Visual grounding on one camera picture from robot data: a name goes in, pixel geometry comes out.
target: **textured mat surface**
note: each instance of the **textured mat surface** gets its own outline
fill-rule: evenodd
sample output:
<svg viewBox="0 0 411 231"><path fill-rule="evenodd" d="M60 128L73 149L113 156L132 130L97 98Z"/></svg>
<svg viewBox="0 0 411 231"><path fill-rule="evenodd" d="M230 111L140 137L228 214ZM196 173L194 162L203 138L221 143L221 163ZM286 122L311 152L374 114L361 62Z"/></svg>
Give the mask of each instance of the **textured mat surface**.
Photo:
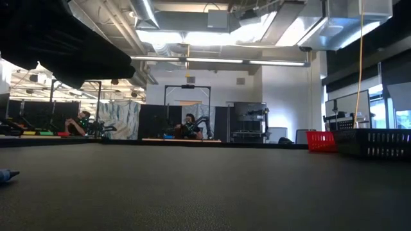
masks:
<svg viewBox="0 0 411 231"><path fill-rule="evenodd" d="M304 150L0 149L0 230L411 230L411 165Z"/></svg>

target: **seated person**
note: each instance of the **seated person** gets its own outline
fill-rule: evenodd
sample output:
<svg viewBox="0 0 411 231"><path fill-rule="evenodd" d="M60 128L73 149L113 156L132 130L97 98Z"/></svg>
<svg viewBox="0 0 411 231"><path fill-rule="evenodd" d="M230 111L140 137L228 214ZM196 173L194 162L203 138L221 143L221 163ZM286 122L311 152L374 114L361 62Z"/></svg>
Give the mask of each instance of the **seated person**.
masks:
<svg viewBox="0 0 411 231"><path fill-rule="evenodd" d="M174 128L174 137L177 139L203 139L201 129L195 124L195 117L193 114L186 115L186 123L178 124Z"/></svg>
<svg viewBox="0 0 411 231"><path fill-rule="evenodd" d="M90 112L82 111L76 118L67 119L65 123L65 132L70 133L70 135L84 136L87 132L85 125L88 123L88 118L90 118Z"/></svg>

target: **black crate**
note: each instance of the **black crate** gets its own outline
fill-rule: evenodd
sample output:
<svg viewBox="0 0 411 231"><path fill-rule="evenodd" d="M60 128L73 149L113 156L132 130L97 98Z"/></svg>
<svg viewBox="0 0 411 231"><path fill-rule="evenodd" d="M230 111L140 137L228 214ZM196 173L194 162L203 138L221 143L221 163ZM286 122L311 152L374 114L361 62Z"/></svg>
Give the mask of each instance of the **black crate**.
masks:
<svg viewBox="0 0 411 231"><path fill-rule="evenodd" d="M411 160L411 130L352 129L333 132L338 152L387 160Z"/></svg>

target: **chair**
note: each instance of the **chair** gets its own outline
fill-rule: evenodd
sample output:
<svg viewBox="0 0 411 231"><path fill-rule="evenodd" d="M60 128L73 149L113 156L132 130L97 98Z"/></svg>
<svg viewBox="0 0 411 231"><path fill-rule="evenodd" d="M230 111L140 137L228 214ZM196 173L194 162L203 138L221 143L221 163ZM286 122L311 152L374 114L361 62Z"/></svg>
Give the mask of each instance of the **chair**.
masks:
<svg viewBox="0 0 411 231"><path fill-rule="evenodd" d="M288 129L287 128L281 128L281 127L270 127L270 128L268 128L268 132L271 133L270 138L265 139L265 143L266 144L277 144L278 140L281 137L286 137L287 138Z"/></svg>
<svg viewBox="0 0 411 231"><path fill-rule="evenodd" d="M296 144L308 144L306 132L315 131L315 129L298 129L295 131L295 143Z"/></svg>

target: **blue object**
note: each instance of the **blue object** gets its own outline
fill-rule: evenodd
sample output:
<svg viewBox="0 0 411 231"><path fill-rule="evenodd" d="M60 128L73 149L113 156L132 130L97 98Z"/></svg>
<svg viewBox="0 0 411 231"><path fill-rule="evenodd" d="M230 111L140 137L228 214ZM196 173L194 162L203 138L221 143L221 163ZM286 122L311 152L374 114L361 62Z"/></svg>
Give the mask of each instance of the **blue object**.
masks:
<svg viewBox="0 0 411 231"><path fill-rule="evenodd" d="M9 181L13 176L20 174L19 171L10 171L9 169L0 169L0 184Z"/></svg>

